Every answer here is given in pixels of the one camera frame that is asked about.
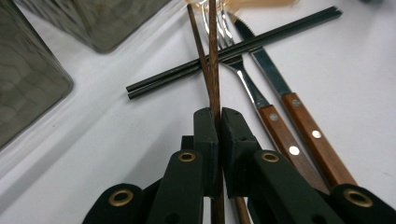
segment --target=gray container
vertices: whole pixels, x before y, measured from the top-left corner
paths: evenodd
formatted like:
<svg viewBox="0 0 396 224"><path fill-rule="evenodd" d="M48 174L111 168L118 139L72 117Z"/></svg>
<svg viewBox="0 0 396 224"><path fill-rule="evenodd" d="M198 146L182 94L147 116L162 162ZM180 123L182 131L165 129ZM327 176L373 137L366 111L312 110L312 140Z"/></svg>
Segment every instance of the gray container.
<svg viewBox="0 0 396 224"><path fill-rule="evenodd" d="M109 52L170 0L16 0L98 52Z"/></svg>
<svg viewBox="0 0 396 224"><path fill-rule="evenodd" d="M11 0L0 1L0 148L63 99L72 79Z"/></svg>

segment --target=silver blade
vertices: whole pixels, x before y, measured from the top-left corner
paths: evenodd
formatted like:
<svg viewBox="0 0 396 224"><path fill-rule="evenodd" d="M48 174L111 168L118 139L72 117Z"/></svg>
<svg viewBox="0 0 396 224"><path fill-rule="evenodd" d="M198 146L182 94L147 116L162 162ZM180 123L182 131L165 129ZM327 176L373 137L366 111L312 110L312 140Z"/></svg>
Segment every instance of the silver blade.
<svg viewBox="0 0 396 224"><path fill-rule="evenodd" d="M229 15L233 21L233 24L235 25L236 30L243 39L249 39L255 36L243 21L231 13L229 13ZM264 48L251 50L250 54L253 56L256 64L260 67L262 72L270 81L272 87L275 89L279 97L284 94L291 93L291 89L289 88L285 79L283 79L283 77L280 75L279 71Z"/></svg>

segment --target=chopsticks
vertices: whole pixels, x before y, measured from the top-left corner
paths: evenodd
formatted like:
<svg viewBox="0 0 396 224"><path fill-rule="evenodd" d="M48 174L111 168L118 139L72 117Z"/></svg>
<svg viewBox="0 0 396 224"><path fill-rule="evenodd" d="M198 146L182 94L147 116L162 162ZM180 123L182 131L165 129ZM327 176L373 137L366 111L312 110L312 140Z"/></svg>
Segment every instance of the chopsticks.
<svg viewBox="0 0 396 224"><path fill-rule="evenodd" d="M209 0L209 65L207 64L204 48L202 47L201 38L198 33L195 17L190 4L187 5L191 22L192 32L194 34L195 45L199 54L199 61L205 77L207 94L209 95L210 108L212 109L215 127L219 135L220 126L220 98L219 98L219 60L218 60L218 40L216 24L216 1ZM219 172L217 175L217 193L216 197L211 199L211 222L224 223L224 189L222 169L219 163Z"/></svg>
<svg viewBox="0 0 396 224"><path fill-rule="evenodd" d="M278 27L272 31L257 35L254 38L244 40L227 49L220 50L218 59L219 61L227 60L243 52L249 52L250 50L260 48L263 45L270 44L290 35L298 34L306 29L315 27L326 21L332 21L334 19L337 19L341 16L341 14L342 13L338 10L338 8L329 7L310 16ZM132 100L143 94L157 90L160 87L165 86L173 81L176 81L183 77L187 77L189 75L196 74L200 70L201 65L198 59L190 61L188 63L184 63L178 67L162 72L154 77L149 77L126 87L126 90L128 91L128 97Z"/></svg>

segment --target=rivet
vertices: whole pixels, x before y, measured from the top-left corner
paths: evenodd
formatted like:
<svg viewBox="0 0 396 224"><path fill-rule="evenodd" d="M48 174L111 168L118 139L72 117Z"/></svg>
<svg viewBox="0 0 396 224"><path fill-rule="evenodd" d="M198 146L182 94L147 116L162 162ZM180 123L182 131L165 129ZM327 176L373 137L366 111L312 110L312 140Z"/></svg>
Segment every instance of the rivet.
<svg viewBox="0 0 396 224"><path fill-rule="evenodd" d="M277 114L270 114L270 120L276 121L278 119Z"/></svg>
<svg viewBox="0 0 396 224"><path fill-rule="evenodd" d="M277 162L277 161L279 161L279 157L276 154L273 154L273 153L270 153L270 152L262 153L262 159L264 161L269 161L269 162Z"/></svg>
<svg viewBox="0 0 396 224"><path fill-rule="evenodd" d="M298 154L300 154L300 149L295 146L292 146L289 147L289 152L291 153L291 155L297 156Z"/></svg>
<svg viewBox="0 0 396 224"><path fill-rule="evenodd" d="M360 207L371 207L374 204L373 200L371 200L367 195L355 189L345 189L344 197L351 203Z"/></svg>
<svg viewBox="0 0 396 224"><path fill-rule="evenodd" d="M314 138L321 138L321 133L320 131L313 131L312 136L314 136Z"/></svg>
<svg viewBox="0 0 396 224"><path fill-rule="evenodd" d="M301 105L301 102L300 102L299 100L297 100L297 99L292 100L291 103L292 103L294 106L300 106L300 105Z"/></svg>
<svg viewBox="0 0 396 224"><path fill-rule="evenodd" d="M123 195L122 199L118 199L117 196ZM110 198L108 198L108 202L115 206L115 207L120 207L124 206L125 204L129 203L132 198L134 197L134 194L128 190L128 189L120 189L114 192Z"/></svg>
<svg viewBox="0 0 396 224"><path fill-rule="evenodd" d="M184 153L181 153L180 155L178 155L178 159L180 161L185 161L185 162L193 161L193 160L195 160L195 155L190 152L184 152Z"/></svg>

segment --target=black chopstick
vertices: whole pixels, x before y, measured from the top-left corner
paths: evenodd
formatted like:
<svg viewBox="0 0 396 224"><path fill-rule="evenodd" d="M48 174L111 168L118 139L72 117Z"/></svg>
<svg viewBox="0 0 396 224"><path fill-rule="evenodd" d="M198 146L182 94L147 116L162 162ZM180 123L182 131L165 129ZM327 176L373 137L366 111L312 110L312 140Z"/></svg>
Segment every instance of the black chopstick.
<svg viewBox="0 0 396 224"><path fill-rule="evenodd" d="M342 12L338 10L337 7L329 7L310 16L278 27L272 31L257 35L254 38L244 40L227 49L220 50L219 60L227 60L243 52L248 52L256 48L261 48L263 45L273 43L290 35L298 34L304 30L315 27L324 22L335 20L339 18L341 14ZM187 77L188 75L193 75L197 73L200 69L201 65L198 59L190 61L188 63L184 63L178 67L162 72L159 75L149 77L126 87L126 90L129 92L128 97L132 100L150 91L159 89L160 87L176 81L180 78Z"/></svg>

